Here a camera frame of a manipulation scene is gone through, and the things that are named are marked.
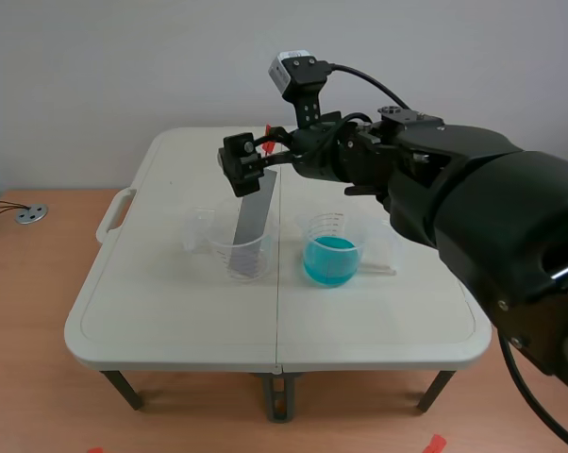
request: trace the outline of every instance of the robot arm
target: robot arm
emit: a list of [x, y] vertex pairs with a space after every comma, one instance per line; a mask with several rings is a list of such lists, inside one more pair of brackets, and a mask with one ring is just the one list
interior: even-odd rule
[[[258, 190], [263, 168], [290, 163], [301, 176], [350, 184], [348, 195], [375, 195], [399, 234], [436, 248], [499, 332], [568, 386], [568, 161], [446, 125], [397, 97], [402, 107], [380, 109], [378, 122], [322, 114], [318, 93], [340, 68], [304, 51], [278, 56], [270, 75], [298, 129], [225, 138], [219, 160], [234, 193]], [[266, 141], [288, 151], [262, 158], [255, 147]]]

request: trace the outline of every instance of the black cable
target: black cable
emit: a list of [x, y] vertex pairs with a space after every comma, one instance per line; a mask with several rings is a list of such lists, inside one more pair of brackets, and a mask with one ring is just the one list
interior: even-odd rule
[[10, 206], [8, 208], [4, 208], [3, 210], [0, 210], [0, 215], [4, 212], [7, 212], [8, 210], [20, 210], [21, 208], [19, 206]]
[[350, 68], [349, 66], [343, 66], [341, 64], [334, 64], [334, 63], [330, 64], [330, 69], [332, 69], [332, 71], [341, 71], [342, 73], [348, 73], [348, 74], [351, 74], [353, 76], [357, 76], [357, 77], [365, 80], [366, 82], [374, 85], [379, 90], [381, 90], [382, 92], [387, 94], [402, 109], [409, 109], [408, 104], [406, 104], [404, 101], [402, 101], [401, 98], [397, 94], [395, 94], [390, 89], [385, 87], [382, 83], [380, 83], [375, 78], [370, 77], [369, 75], [363, 73], [362, 71], [358, 71], [357, 69]]
[[502, 356], [504, 357], [504, 362], [509, 369], [510, 377], [514, 382], [514, 385], [521, 393], [521, 396], [526, 401], [528, 406], [536, 413], [538, 418], [544, 422], [544, 424], [549, 427], [552, 432], [554, 432], [562, 441], [564, 441], [568, 445], [568, 431], [562, 427], [559, 422], [557, 422], [552, 416], [542, 407], [540, 402], [536, 399], [533, 393], [527, 387], [527, 384], [523, 380], [521, 373], [519, 373], [519, 369], [517, 368], [517, 364], [514, 361], [514, 357], [512, 356], [512, 352], [510, 351], [509, 343], [506, 339], [502, 336], [500, 332], [498, 332], [498, 339], [500, 340], [500, 349], [502, 349]]
[[29, 210], [29, 209], [30, 209], [30, 207], [27, 206], [27, 205], [23, 205], [22, 203], [13, 203], [13, 202], [11, 202], [11, 201], [3, 201], [3, 200], [0, 200], [0, 204], [11, 205], [11, 206], [17, 206], [17, 207], [20, 207], [20, 208], [24, 208], [25, 210]]
[[[30, 208], [28, 206], [9, 206], [10, 208], [17, 208], [19, 210], [29, 210]], [[7, 206], [0, 206], [0, 210], [4, 210], [6, 209]]]
[[300, 156], [299, 158], [301, 160], [306, 160], [315, 156], [326, 145], [326, 143], [330, 142], [332, 139], [335, 139], [344, 125], [349, 123], [351, 120], [361, 120], [365, 121], [366, 123], [372, 123], [372, 119], [370, 119], [370, 117], [365, 113], [361, 113], [359, 111], [349, 113], [348, 115], [343, 116], [339, 121], [337, 121], [334, 126], [324, 134], [324, 137], [315, 148], [310, 150], [308, 153], [305, 153], [303, 156]]

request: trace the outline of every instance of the blue liquid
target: blue liquid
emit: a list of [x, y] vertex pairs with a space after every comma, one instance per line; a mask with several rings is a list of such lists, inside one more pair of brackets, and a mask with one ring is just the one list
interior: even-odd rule
[[358, 271], [359, 253], [357, 249], [340, 252], [329, 250], [316, 243], [338, 250], [355, 247], [346, 239], [333, 236], [322, 236], [311, 241], [305, 248], [303, 265], [305, 271], [315, 281], [327, 286], [342, 285]]

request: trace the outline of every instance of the table leg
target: table leg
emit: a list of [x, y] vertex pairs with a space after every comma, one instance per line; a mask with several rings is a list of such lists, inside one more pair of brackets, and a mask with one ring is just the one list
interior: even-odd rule
[[439, 374], [435, 377], [435, 380], [431, 383], [430, 387], [420, 398], [418, 402], [417, 408], [422, 411], [428, 411], [428, 408], [431, 407], [437, 396], [442, 392], [443, 387], [449, 382], [449, 380], [454, 376], [455, 371], [440, 371]]
[[257, 376], [261, 378], [268, 420], [274, 423], [290, 422], [294, 418], [294, 380], [301, 373], [258, 373]]
[[116, 390], [118, 390], [119, 394], [123, 396], [129, 406], [133, 408], [133, 410], [139, 409], [143, 406], [143, 400], [140, 398], [138, 394], [135, 393], [133, 388], [130, 384], [126, 381], [125, 377], [121, 374], [120, 371], [102, 371], [102, 375], [104, 375], [110, 381], [110, 384], [114, 386]]

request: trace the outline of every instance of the plastic beaker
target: plastic beaker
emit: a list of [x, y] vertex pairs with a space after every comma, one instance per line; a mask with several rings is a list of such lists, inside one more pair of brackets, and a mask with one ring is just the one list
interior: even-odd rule
[[303, 229], [303, 266], [318, 283], [338, 286], [348, 281], [358, 271], [366, 244], [374, 240], [387, 247], [376, 269], [395, 275], [400, 243], [385, 221], [351, 209], [302, 214], [296, 221]]
[[[252, 226], [241, 235], [239, 230], [242, 199], [232, 198], [214, 210], [194, 208], [186, 213], [183, 244], [186, 250], [198, 248], [206, 241], [220, 266], [236, 280], [263, 277], [272, 269], [278, 227], [271, 212], [264, 225]], [[244, 237], [244, 242], [237, 239]]]

